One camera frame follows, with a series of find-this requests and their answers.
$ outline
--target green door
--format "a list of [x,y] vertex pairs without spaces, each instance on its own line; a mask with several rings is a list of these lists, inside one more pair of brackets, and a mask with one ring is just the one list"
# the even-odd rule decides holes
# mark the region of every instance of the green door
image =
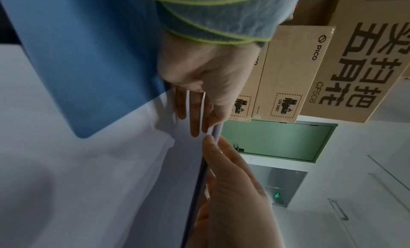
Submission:
[[336,125],[227,121],[222,135],[244,154],[315,163]]

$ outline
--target white sheet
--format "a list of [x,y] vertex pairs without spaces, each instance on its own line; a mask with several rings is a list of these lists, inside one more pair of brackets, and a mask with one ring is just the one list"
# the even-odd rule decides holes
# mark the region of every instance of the white sheet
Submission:
[[180,246],[203,137],[171,94],[82,140],[20,46],[0,68],[0,247]]

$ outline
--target yellow-green trim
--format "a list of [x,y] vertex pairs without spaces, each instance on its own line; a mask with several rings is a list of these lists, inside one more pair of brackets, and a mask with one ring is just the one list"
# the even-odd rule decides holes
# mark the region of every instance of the yellow-green trim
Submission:
[[197,6],[212,6],[212,5],[224,5],[232,3],[240,3],[247,0],[210,0],[210,1],[201,1],[201,0],[159,0],[166,3],[177,3],[177,4],[186,4],[186,5],[197,5]]
[[205,30],[206,32],[213,33],[213,34],[220,35],[220,36],[224,36],[224,37],[228,37],[228,38],[241,39],[241,40],[251,41],[251,42],[255,42],[255,41],[257,41],[257,42],[269,42],[269,41],[271,40],[270,38],[241,37],[241,36],[231,35],[231,34],[228,34],[228,33],[223,33],[223,32],[217,31],[217,30],[213,30],[213,29],[206,28],[206,27],[204,27],[204,26],[201,26],[201,25],[195,24],[195,23],[193,23],[193,22],[191,22],[191,21],[189,21],[189,20],[186,20],[185,18],[179,16],[178,14],[176,14],[175,12],[173,12],[172,10],[170,10],[170,9],[169,9],[167,6],[165,6],[161,1],[158,1],[158,2],[159,2],[169,13],[171,13],[173,16],[175,16],[177,19],[179,19],[179,20],[181,20],[181,21],[185,22],[186,24],[189,24],[189,25],[191,25],[191,26],[193,26],[193,27],[196,27],[197,29]]
[[193,38],[190,36],[185,36],[182,34],[179,34],[178,32],[175,32],[165,26],[163,26],[163,28],[168,31],[171,34],[174,34],[175,36],[181,37],[181,38],[185,38],[185,39],[189,39],[192,41],[197,41],[197,42],[201,42],[201,43],[207,43],[207,44],[216,44],[216,45],[246,45],[246,44],[250,44],[253,43],[254,41],[234,41],[234,42],[225,42],[225,41],[212,41],[212,40],[206,40],[206,39],[200,39],[200,38]]

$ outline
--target blue folder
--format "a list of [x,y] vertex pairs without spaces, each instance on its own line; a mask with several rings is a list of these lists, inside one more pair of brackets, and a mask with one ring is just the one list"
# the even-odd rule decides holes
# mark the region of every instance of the blue folder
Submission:
[[60,112],[89,137],[163,93],[153,0],[1,0]]

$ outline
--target label sticker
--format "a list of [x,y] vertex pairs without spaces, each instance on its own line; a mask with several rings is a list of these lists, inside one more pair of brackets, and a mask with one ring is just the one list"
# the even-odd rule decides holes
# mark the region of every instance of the label sticker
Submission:
[[251,101],[252,96],[239,95],[232,108],[231,116],[247,118]]
[[294,118],[298,114],[302,97],[301,94],[277,93],[270,116]]

